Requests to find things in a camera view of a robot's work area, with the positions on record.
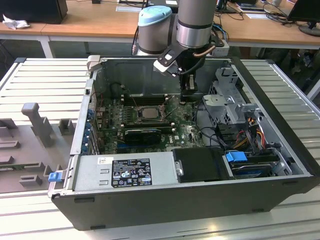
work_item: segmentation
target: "motherboard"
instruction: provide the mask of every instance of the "motherboard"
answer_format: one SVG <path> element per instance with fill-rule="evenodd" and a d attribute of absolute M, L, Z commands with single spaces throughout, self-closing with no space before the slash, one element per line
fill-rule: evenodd
<path fill-rule="evenodd" d="M 205 146 L 195 126 L 195 102 L 181 102 L 175 95 L 103 102 L 96 118 L 103 154 L 169 152 Z"/>

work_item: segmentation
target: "yellow wire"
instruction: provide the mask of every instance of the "yellow wire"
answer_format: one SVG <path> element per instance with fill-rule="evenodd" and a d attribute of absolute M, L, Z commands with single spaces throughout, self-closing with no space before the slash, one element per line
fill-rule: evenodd
<path fill-rule="evenodd" d="M 241 147 L 243 144 L 245 144 L 247 141 L 248 141 L 248 138 L 242 140 L 242 141 L 239 142 L 237 145 L 235 145 L 233 148 L 234 148 L 234 149 L 239 148 L 239 147 Z"/>

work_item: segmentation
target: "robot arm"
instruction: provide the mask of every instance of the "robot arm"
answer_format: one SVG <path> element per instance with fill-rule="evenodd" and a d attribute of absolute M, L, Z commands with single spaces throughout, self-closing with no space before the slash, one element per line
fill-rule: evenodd
<path fill-rule="evenodd" d="M 184 95 L 197 91 L 196 70 L 215 48 L 211 45 L 215 7 L 215 0 L 180 0 L 177 16 L 163 6 L 147 7 L 139 15 L 139 55 L 161 53 L 154 67 L 164 74 L 179 76 Z M 162 21 L 155 18 L 154 24 L 141 24 L 143 17 L 157 14 L 162 14 Z"/>

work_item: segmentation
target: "computer monitor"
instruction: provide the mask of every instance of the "computer monitor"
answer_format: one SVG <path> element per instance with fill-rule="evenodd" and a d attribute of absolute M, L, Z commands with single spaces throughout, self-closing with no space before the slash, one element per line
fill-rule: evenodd
<path fill-rule="evenodd" d="M 299 26 L 299 30 L 320 37 L 320 29 L 316 28 L 317 23 L 320 23 L 320 0 L 297 0 L 288 20 L 308 22 L 308 25 Z"/>

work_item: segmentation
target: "paper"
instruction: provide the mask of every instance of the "paper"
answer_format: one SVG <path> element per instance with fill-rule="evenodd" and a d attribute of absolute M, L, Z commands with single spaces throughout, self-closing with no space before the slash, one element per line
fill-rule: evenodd
<path fill-rule="evenodd" d="M 117 6 L 116 7 L 117 12 L 140 13 L 141 10 L 142 10 L 141 7 L 134 7 L 134 6 Z"/>
<path fill-rule="evenodd" d="M 166 3 L 166 4 L 170 4 L 170 5 L 178 5 L 177 1 L 169 1 L 169 0 L 166 0 L 165 3 Z"/>
<path fill-rule="evenodd" d="M 261 14 L 261 13 L 246 13 L 245 15 L 247 15 L 250 19 L 269 19 L 267 17 L 267 15 L 265 14 Z"/>
<path fill-rule="evenodd" d="M 16 29 L 23 29 L 23 28 L 28 28 L 30 27 L 30 25 L 28 25 L 27 21 L 25 20 L 13 20 L 10 18 L 7 18 L 4 14 L 3 14 L 3 21 L 2 23 L 4 25 L 6 25 L 8 28 L 16 30 Z"/>

